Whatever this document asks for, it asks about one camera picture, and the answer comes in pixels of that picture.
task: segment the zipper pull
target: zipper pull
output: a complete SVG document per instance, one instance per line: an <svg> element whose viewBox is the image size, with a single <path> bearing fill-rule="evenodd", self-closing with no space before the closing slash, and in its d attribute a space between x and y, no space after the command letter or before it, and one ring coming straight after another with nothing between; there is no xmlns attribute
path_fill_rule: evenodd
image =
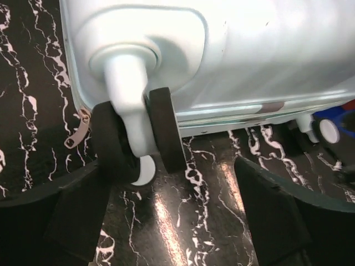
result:
<svg viewBox="0 0 355 266"><path fill-rule="evenodd" d="M80 116L80 125L78 130L72 136L69 136L64 142L64 146L68 149L78 146L89 131L91 118L90 112L85 108L80 108L78 114Z"/></svg>

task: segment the black marble floor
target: black marble floor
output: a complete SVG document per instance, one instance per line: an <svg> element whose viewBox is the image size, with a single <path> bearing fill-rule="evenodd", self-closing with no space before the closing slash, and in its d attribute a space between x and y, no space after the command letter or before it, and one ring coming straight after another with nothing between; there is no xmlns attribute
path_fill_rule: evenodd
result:
<svg viewBox="0 0 355 266"><path fill-rule="evenodd" d="M70 92L57 1L0 0L0 198L72 172L95 159ZM311 190L355 202L333 184L341 167L321 147L303 153L283 125L184 140L189 169L158 177L148 191L116 188L94 261L97 265L258 265L233 171L235 156Z"/></svg>

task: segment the white suitcase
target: white suitcase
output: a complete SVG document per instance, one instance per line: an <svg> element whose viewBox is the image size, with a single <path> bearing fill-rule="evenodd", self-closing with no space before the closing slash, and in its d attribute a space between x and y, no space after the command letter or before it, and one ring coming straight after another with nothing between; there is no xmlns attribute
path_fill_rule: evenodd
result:
<svg viewBox="0 0 355 266"><path fill-rule="evenodd" d="M156 152L144 95L169 87L181 137L296 119L355 98L355 2L61 0L75 107L111 101Z"/></svg>

